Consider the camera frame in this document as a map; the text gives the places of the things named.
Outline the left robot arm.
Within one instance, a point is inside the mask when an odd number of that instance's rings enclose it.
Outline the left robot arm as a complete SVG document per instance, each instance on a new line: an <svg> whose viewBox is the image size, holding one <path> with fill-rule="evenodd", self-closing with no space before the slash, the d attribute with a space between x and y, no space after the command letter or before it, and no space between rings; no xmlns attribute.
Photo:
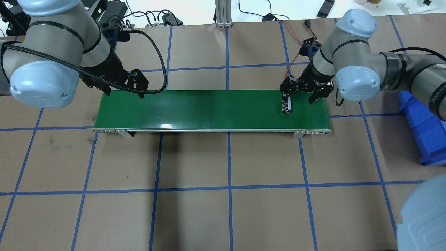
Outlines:
<svg viewBox="0 0 446 251"><path fill-rule="evenodd" d="M139 70L128 72L80 0L19 0L30 17L23 42L1 41L1 96L38 108L68 106L80 81L150 94Z"/></svg>

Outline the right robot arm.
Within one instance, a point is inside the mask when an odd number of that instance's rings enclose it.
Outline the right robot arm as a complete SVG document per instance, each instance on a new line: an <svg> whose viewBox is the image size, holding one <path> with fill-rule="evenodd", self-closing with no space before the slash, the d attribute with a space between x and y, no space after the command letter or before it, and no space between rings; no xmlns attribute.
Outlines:
<svg viewBox="0 0 446 251"><path fill-rule="evenodd" d="M373 53L369 39L377 21L361 9L348 10L325 43L306 43L309 64L300 77L288 75L280 85L282 112L292 111L291 95L309 92L309 104L327 98L338 86L344 100L361 101L380 91L406 91L438 119L445 120L445 56L427 48L406 47Z"/></svg>

